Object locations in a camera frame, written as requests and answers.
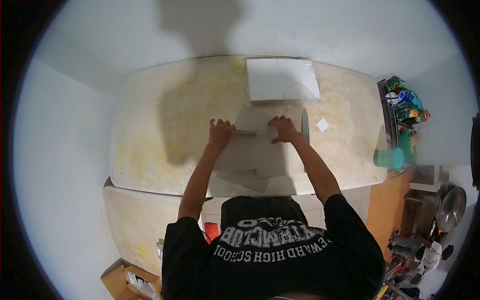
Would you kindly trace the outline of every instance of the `hand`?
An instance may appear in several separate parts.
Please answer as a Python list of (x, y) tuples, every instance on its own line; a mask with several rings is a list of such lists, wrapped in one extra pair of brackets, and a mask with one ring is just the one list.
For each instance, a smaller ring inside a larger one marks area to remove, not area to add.
[(210, 130), (208, 135), (208, 145), (212, 147), (218, 153), (230, 142), (232, 132), (235, 131), (235, 125), (230, 125), (229, 121), (223, 122), (222, 119), (218, 119), (216, 125), (215, 119), (210, 120)]
[(291, 143), (300, 135), (295, 129), (292, 119), (287, 119), (285, 116), (281, 116), (280, 118), (278, 116), (274, 117), (268, 122), (268, 125), (274, 126), (278, 132), (278, 137), (273, 139), (272, 144), (277, 142)]

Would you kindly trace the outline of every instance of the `knife blade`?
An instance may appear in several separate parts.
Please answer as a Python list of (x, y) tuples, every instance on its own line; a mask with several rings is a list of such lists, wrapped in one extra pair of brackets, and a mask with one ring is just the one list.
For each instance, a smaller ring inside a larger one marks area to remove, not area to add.
[[(303, 109), (301, 113), (301, 134), (307, 140), (307, 143), (310, 144), (310, 131), (308, 128), (308, 115), (307, 110)], [(307, 169), (303, 167), (303, 172), (307, 173)]]

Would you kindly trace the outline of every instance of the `white wall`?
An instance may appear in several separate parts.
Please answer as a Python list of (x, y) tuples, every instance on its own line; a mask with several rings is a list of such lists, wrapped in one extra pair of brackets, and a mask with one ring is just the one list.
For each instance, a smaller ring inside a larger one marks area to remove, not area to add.
[(58, 28), (119, 72), (224, 54), (305, 56), (383, 79), (458, 47), (426, 0), (77, 0)]
[(119, 255), (103, 210), (114, 99), (33, 58), (17, 110), (13, 166), (21, 218), (65, 299), (110, 299), (100, 275)]
[(458, 257), (458, 253), (463, 245), (465, 236), (467, 236), (468, 228), (473, 218), (473, 212), (477, 205), (479, 191), (472, 186), (472, 172), (470, 165), (468, 166), (451, 166), (449, 171), (449, 180), (459, 186), (461, 186), (467, 194), (467, 207), (462, 219), (458, 225), (448, 233), (445, 239), (444, 248), (448, 245), (454, 246), (452, 256), (445, 261), (440, 261), (438, 267), (425, 275), (419, 284), (424, 299), (431, 294), (437, 293), (442, 286), (445, 278), (448, 275), (455, 259)]
[(110, 299), (98, 277), (118, 254), (102, 187), (124, 73), (265, 54), (406, 79), (458, 53), (426, 0), (69, 1), (30, 65), (15, 123), (14, 179), (35, 253), (64, 298)]
[(417, 149), (419, 165), (470, 164), (472, 117), (479, 111), (475, 86), (460, 53), (410, 78), (403, 78), (417, 93), (432, 117), (421, 127)]

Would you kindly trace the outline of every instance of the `white square paper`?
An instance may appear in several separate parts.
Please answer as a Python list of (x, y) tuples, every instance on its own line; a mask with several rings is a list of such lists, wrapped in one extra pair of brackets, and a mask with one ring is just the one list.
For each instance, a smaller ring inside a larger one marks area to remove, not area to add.
[(250, 101), (320, 99), (310, 60), (247, 60)]
[(321, 119), (320, 122), (317, 123), (317, 126), (320, 128), (321, 132), (324, 132), (324, 130), (328, 127), (328, 123), (325, 121), (325, 119)]

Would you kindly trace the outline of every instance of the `plastic bottle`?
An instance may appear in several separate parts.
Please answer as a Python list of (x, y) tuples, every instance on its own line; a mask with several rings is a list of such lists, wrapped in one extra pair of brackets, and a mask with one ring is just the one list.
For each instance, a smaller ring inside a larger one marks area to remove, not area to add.
[(413, 125), (420, 122), (426, 122), (430, 118), (430, 116), (431, 115), (428, 113), (428, 110), (424, 110), (421, 115), (417, 117), (406, 118), (402, 122), (405, 123), (406, 125)]

